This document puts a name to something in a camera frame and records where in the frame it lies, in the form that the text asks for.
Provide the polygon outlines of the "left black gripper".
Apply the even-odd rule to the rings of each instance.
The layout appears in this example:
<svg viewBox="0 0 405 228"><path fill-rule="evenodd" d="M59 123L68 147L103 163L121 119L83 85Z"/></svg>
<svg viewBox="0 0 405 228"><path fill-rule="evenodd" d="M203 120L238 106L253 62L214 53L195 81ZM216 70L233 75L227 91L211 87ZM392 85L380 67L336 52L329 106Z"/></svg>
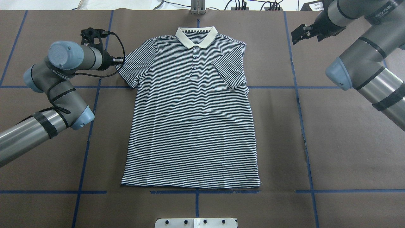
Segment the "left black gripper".
<svg viewBox="0 0 405 228"><path fill-rule="evenodd" d="M103 29L94 29L94 28L87 28L85 30L81 30L80 36L81 38L81 45L89 45L94 48L103 48L103 38L107 38L109 35L109 31Z"/></svg>

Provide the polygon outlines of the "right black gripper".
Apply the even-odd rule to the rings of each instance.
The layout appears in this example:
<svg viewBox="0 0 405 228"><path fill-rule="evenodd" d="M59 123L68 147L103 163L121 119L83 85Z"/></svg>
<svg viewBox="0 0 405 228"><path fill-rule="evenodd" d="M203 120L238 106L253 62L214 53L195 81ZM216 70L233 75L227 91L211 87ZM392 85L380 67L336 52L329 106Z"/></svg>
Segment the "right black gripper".
<svg viewBox="0 0 405 228"><path fill-rule="evenodd" d="M296 29L291 32L293 45L297 44L299 41L304 39L310 39L312 37L317 37L318 41L322 41L326 38L326 35L322 32L323 25L321 24L301 24Z"/></svg>

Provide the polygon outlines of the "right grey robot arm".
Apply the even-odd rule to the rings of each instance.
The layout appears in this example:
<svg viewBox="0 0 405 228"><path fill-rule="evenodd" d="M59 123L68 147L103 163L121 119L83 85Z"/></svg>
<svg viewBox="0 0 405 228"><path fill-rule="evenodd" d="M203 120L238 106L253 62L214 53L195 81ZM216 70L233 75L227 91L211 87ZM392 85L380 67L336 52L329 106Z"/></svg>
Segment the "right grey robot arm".
<svg viewBox="0 0 405 228"><path fill-rule="evenodd" d="M292 31L292 43L336 36L364 17L370 28L326 69L327 77L342 90L355 89L372 106L404 129L404 82L382 61L395 49L404 49L403 0L333 0L311 25Z"/></svg>

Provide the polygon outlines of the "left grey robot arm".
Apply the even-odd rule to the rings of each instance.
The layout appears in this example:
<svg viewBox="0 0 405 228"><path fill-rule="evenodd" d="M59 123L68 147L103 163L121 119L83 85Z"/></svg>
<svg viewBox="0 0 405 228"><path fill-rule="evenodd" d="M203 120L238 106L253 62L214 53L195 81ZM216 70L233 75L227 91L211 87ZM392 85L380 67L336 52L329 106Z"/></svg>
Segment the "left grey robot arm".
<svg viewBox="0 0 405 228"><path fill-rule="evenodd" d="M94 120L93 111L70 79L78 75L79 70L103 71L114 65L114 58L102 43L111 32L88 28L80 35L80 44L52 43L47 56L24 73L25 84L34 92L45 94L51 107L33 113L1 133L1 167L62 131L79 130Z"/></svg>

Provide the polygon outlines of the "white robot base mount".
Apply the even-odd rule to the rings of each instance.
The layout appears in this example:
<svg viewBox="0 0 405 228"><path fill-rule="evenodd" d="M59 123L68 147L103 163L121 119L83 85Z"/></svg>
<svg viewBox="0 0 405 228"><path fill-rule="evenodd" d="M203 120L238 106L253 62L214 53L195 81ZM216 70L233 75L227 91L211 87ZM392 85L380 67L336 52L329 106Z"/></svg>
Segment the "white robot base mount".
<svg viewBox="0 0 405 228"><path fill-rule="evenodd" d="M237 228L234 218L161 218L155 228Z"/></svg>

